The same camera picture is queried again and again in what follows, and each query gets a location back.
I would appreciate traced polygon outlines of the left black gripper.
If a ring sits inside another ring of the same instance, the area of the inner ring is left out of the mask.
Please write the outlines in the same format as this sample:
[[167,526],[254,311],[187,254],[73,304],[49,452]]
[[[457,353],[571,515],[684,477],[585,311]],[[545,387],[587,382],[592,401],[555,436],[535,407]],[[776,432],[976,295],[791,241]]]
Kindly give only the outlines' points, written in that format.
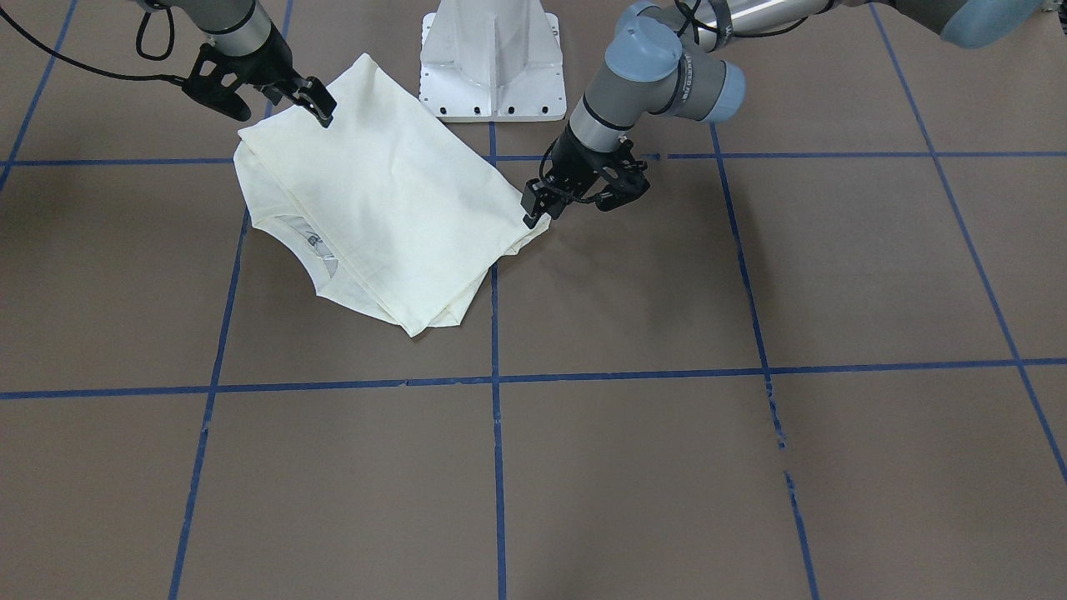
[[628,137],[616,141],[614,151],[591,149],[566,126],[542,156],[537,177],[523,187],[523,224],[536,228],[544,215],[558,219],[576,202],[609,212],[642,198],[650,189],[644,178],[648,164],[633,155]]

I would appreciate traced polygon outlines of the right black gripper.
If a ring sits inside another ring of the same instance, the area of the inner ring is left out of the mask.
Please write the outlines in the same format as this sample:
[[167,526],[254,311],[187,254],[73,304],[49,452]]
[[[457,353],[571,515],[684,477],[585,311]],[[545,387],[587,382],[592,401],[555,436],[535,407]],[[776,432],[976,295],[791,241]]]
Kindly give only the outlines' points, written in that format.
[[277,29],[270,31],[259,49],[244,56],[229,56],[218,45],[203,44],[182,91],[216,113],[246,122],[251,109],[238,94],[243,85],[252,85],[272,105],[289,99],[308,110],[324,128],[333,122],[336,100],[317,78],[298,75],[291,49]]

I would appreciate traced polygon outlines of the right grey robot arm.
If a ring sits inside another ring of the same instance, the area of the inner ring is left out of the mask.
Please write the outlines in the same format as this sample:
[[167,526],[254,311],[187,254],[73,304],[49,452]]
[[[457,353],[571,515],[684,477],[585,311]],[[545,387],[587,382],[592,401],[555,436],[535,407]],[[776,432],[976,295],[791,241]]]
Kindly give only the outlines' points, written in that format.
[[272,105],[283,99],[304,108],[328,128],[337,102],[317,78],[300,75],[288,42],[259,1],[138,1],[148,14],[176,7],[205,35],[197,61],[178,84],[184,94],[238,122],[252,113],[238,94],[243,85]]

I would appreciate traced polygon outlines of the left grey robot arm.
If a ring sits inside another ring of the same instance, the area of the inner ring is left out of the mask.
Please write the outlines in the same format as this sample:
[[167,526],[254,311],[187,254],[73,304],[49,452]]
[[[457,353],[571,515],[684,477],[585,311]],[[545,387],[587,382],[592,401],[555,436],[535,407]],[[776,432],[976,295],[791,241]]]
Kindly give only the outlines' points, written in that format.
[[572,204],[608,212],[642,198],[650,187],[647,165],[628,137],[639,119],[731,119],[747,83],[739,66],[720,60],[720,50],[737,40],[784,35],[835,7],[838,1],[638,1],[625,7],[563,133],[523,188],[523,224],[536,228]]

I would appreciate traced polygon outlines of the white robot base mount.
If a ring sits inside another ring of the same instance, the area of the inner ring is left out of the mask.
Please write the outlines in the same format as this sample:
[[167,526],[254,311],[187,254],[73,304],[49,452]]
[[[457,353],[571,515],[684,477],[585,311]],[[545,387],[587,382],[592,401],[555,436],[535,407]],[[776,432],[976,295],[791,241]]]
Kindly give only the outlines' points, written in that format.
[[417,98],[436,119],[566,119],[559,20],[541,1],[442,1],[420,33]]

